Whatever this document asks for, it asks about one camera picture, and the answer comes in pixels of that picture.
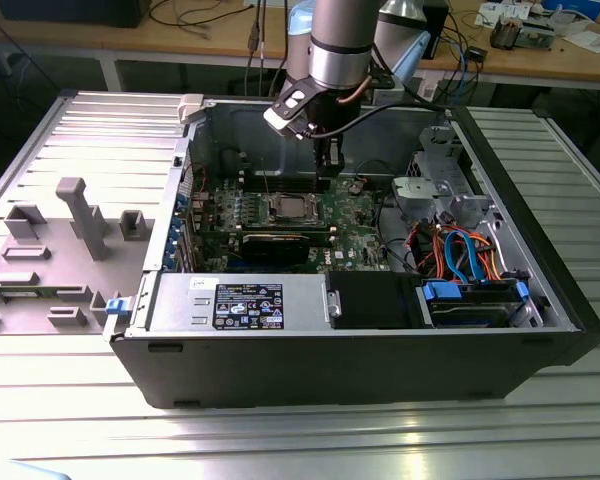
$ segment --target wooden table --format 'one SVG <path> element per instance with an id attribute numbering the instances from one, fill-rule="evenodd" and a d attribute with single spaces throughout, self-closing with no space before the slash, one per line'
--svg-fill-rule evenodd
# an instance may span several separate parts
<path id="1" fill-rule="evenodd" d="M 179 0 L 180 11 L 213 5 L 213 0 Z M 487 28 L 473 25 L 478 0 L 452 0 L 454 16 L 460 30 L 472 45 L 489 53 L 480 75 L 481 82 L 526 84 L 537 86 L 600 89 L 600 54 L 557 39 L 551 51 L 515 49 L 504 51 L 489 46 Z M 228 0 L 212 12 L 191 15 L 191 20 L 239 9 L 241 0 Z M 156 10 L 156 16 L 174 21 L 169 5 Z M 2 19 L 5 30 L 26 51 L 37 54 L 90 57 L 99 60 L 109 90 L 122 90 L 117 60 L 159 61 L 188 64 L 246 65 L 247 38 L 255 17 L 255 9 L 213 22 L 204 40 L 176 27 L 160 25 L 145 18 L 136 29 L 73 25 L 43 22 L 14 22 Z M 265 66 L 277 67 L 284 52 L 284 13 L 267 10 L 267 42 Z M 17 51 L 0 32 L 0 51 Z M 433 60 L 423 60 L 416 76 L 423 84 L 435 84 L 448 78 L 457 67 L 448 45 L 441 45 Z"/>

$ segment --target motherboard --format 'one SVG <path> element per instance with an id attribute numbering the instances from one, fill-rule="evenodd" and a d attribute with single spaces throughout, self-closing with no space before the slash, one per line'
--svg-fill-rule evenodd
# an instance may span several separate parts
<path id="1" fill-rule="evenodd" d="M 375 192 L 351 187 L 351 179 L 322 192 L 311 191 L 310 182 L 281 184 L 275 177 L 210 182 L 181 213 L 176 270 L 389 270 L 375 226 Z"/>

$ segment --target warning label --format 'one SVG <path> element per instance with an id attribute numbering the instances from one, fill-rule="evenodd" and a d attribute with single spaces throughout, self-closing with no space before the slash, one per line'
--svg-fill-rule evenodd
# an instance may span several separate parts
<path id="1" fill-rule="evenodd" d="M 282 285 L 240 284 L 216 287 L 216 330 L 284 328 Z"/>

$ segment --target green circuit board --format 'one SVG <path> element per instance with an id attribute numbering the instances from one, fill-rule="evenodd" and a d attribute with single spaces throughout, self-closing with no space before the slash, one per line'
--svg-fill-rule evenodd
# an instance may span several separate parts
<path id="1" fill-rule="evenodd" d="M 376 228 L 372 224 L 374 198 L 372 191 L 351 195 L 350 179 L 332 182 L 324 193 L 285 194 L 241 192 L 235 181 L 225 180 L 211 185 L 212 205 L 206 205 L 201 222 L 195 226 L 203 238 L 203 269 L 208 272 L 270 271 L 245 264 L 239 245 L 245 235 L 258 233 L 294 235 L 294 225 L 302 228 L 303 237 L 311 239 L 307 262 L 287 266 L 278 271 L 318 273 L 334 270 L 382 271 L 389 264 L 380 251 Z M 287 209 L 282 226 L 276 219 L 276 230 L 268 229 L 269 205 Z"/>

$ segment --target sticker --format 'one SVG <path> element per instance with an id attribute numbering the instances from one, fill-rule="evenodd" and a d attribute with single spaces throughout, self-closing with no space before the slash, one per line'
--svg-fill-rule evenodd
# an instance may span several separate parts
<path id="1" fill-rule="evenodd" d="M 6 298 L 19 298 L 19 297 L 27 297 L 27 298 L 37 298 L 38 294 L 36 292 L 0 292 L 0 295 Z"/>
<path id="2" fill-rule="evenodd" d="M 193 277 L 189 281 L 189 290 L 213 290 L 220 279 L 211 277 Z"/>
<path id="3" fill-rule="evenodd" d="M 216 330 L 284 328 L 282 285 L 225 285 L 218 284 L 215 278 L 202 280 L 216 282 L 213 312 Z"/>

